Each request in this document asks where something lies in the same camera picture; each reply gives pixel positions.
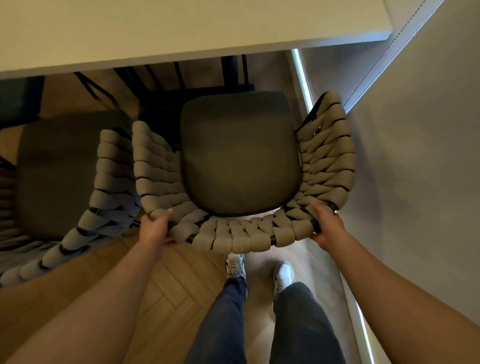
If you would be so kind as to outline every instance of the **white sneaker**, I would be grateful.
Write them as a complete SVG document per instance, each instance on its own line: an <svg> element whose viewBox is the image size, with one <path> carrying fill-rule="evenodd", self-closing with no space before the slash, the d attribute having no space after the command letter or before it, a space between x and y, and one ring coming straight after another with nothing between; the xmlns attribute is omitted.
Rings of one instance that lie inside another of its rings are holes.
<svg viewBox="0 0 480 364"><path fill-rule="evenodd" d="M246 279L243 254L230 253L225 256L225 268L227 269L227 278L244 277Z"/></svg>
<svg viewBox="0 0 480 364"><path fill-rule="evenodd" d="M278 262L273 273L273 282L275 283L273 296L275 297L292 284L294 279L295 274L293 273L292 264L289 262Z"/></svg>

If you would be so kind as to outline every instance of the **table top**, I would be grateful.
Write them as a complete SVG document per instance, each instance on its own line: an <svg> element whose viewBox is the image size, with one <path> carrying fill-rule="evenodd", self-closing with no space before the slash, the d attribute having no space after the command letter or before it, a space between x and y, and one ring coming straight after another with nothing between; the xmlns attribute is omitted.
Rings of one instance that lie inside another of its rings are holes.
<svg viewBox="0 0 480 364"><path fill-rule="evenodd" d="M0 79L385 40L383 0L0 0Z"/></svg>

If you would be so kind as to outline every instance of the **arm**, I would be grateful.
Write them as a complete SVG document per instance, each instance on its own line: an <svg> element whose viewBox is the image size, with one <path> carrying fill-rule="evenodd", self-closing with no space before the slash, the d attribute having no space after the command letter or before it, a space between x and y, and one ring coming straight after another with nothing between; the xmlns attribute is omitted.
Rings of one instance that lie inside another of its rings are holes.
<svg viewBox="0 0 480 364"><path fill-rule="evenodd" d="M392 363L477 363L480 327L414 285L345 231L338 215L315 204L330 253Z"/></svg>
<svg viewBox="0 0 480 364"><path fill-rule="evenodd" d="M96 285L50 320L8 360L17 363L121 363L140 302L165 245L164 217L142 217L139 242Z"/></svg>

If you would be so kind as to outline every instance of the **herringbone parquet floor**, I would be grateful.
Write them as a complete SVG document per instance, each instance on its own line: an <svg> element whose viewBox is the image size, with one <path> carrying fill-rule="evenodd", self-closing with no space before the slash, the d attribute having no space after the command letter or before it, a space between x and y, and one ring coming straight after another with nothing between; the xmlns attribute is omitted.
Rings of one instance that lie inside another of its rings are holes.
<svg viewBox="0 0 480 364"><path fill-rule="evenodd" d="M181 62L181 66L187 86L221 83L219 60ZM173 65L154 65L154 70L166 88L177 87ZM294 98L282 52L249 55L249 73L257 89L283 90L290 100ZM122 108L136 118L138 103L112 70L86 74L114 94ZM41 116L102 110L105 104L91 99L73 74L48 76ZM299 117L295 107L294 116ZM9 128L0 133L0 154L13 162L21 130ZM131 229L130 236L119 237L42 278L0 290L0 362L101 279L135 244L137 232ZM249 295L244 318L248 362L267 363L269 359L275 327L272 273L279 259L289 261L296 280L303 281L316 295L334 327L347 363L360 363L339 272L330 256L308 239L246 256ZM181 363L224 281L222 256L198 253L187 244L168 249L152 272L125 363Z"/></svg>

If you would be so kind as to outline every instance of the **dark blue jeans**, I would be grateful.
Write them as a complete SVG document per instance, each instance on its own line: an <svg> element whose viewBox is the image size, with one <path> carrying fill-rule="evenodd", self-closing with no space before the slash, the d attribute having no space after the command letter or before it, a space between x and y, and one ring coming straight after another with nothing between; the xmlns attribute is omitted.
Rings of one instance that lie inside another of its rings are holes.
<svg viewBox="0 0 480 364"><path fill-rule="evenodd" d="M244 278L228 279L205 316L186 364L247 363L243 336ZM270 363L341 363L342 350L325 312L303 283L274 298L275 333Z"/></svg>

